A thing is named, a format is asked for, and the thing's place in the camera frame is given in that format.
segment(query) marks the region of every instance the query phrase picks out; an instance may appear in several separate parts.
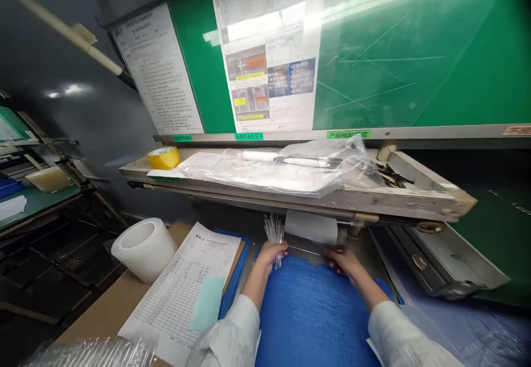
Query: white lab coat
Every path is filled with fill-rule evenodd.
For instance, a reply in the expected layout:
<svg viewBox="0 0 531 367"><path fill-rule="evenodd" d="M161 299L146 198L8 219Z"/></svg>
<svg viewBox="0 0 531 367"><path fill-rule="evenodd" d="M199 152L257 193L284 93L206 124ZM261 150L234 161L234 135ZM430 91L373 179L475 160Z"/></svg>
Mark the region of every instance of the white lab coat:
<svg viewBox="0 0 531 367"><path fill-rule="evenodd" d="M225 319L199 336L186 367L254 366L259 324L256 306L245 295L238 295ZM373 309L369 334L386 367L462 366L441 345L430 341L393 302L381 302Z"/></svg>

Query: instruction sheet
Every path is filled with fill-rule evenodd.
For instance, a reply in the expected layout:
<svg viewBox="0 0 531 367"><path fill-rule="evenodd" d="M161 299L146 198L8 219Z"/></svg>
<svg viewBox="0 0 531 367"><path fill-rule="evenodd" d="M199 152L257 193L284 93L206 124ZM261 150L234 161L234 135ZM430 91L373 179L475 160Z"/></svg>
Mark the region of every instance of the instruction sheet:
<svg viewBox="0 0 531 367"><path fill-rule="evenodd" d="M159 135L203 133L167 4L112 31Z"/></svg>
<svg viewBox="0 0 531 367"><path fill-rule="evenodd" d="M213 0L237 132L312 129L324 0Z"/></svg>
<svg viewBox="0 0 531 367"><path fill-rule="evenodd" d="M201 334L188 328L202 280L227 280L240 241L197 222L118 335L152 335L158 338L156 356L174 367L184 366Z"/></svg>

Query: blue bin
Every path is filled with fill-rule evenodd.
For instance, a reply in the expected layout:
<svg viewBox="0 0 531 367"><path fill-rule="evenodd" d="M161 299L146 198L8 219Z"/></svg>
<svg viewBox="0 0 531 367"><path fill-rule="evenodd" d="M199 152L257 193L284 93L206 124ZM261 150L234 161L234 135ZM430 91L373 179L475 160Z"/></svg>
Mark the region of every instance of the blue bin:
<svg viewBox="0 0 531 367"><path fill-rule="evenodd" d="M24 188L24 185L13 179L0 178L0 198L9 196Z"/></svg>

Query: gray wall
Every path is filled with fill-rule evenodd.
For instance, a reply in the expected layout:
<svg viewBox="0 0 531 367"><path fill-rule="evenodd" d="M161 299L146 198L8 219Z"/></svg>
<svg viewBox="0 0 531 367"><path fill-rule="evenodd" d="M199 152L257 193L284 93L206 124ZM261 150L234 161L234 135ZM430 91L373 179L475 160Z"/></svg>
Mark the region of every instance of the gray wall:
<svg viewBox="0 0 531 367"><path fill-rule="evenodd" d="M120 63L107 33L95 20L95 0L37 0L64 22L80 22L92 32L96 47ZM194 220L185 196L131 189L118 168L158 147L155 127L138 93L69 44L13 0L0 0L2 29L0 86L24 101L24 108L50 137L80 142L77 152L97 176L117 207L131 214L171 222ZM84 91L50 98L71 84Z"/></svg>

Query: bundle of glass rods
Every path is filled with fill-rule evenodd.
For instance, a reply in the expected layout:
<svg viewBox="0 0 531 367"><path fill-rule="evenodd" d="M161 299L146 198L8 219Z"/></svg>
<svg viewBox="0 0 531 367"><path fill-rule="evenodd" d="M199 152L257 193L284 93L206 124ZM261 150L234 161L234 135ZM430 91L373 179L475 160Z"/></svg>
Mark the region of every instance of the bundle of glass rods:
<svg viewBox="0 0 531 367"><path fill-rule="evenodd" d="M264 216L264 229L267 234L267 240L271 244L282 244L284 242L284 225L280 218L274 214L268 218L267 215ZM282 253L278 253L273 266L275 269L278 269L282 264Z"/></svg>

